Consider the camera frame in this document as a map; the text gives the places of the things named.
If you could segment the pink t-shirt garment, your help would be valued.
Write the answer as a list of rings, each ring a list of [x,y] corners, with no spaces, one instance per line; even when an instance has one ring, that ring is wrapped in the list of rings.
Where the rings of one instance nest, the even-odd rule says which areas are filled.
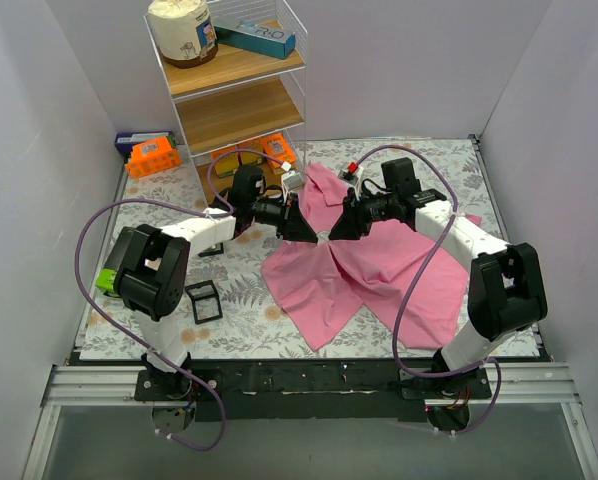
[[[276,304],[313,350],[329,343],[361,307],[408,348],[437,349],[455,336],[468,274],[439,250],[411,296],[401,322],[397,310],[433,245],[397,220],[375,223],[357,241],[281,243],[261,273]]]

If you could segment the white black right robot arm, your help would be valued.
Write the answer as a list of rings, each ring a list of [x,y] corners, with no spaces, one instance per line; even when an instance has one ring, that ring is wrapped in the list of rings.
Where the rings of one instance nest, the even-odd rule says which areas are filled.
[[[530,244],[510,244],[460,216],[458,197],[450,185],[442,191],[422,188],[410,158],[387,161],[381,170],[380,192],[348,188],[329,238],[359,240],[375,223],[397,220],[432,240],[397,310],[397,322],[439,250],[468,273],[469,321],[435,353],[434,370],[422,375],[439,395],[454,397],[467,386],[468,374],[490,362],[500,344],[547,316],[539,256]]]

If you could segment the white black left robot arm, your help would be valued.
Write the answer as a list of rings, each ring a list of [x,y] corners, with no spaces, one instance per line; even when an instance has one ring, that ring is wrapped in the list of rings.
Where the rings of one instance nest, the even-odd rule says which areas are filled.
[[[300,212],[298,189],[304,176],[289,170],[279,186],[265,184],[261,168],[240,166],[225,193],[216,193],[205,210],[165,227],[142,224],[128,230],[113,291],[133,312],[148,344],[147,365],[157,371],[157,387],[172,400],[192,386],[182,369],[188,352],[173,312],[184,294],[189,257],[230,241],[252,223],[276,228],[288,241],[316,243],[317,234]]]

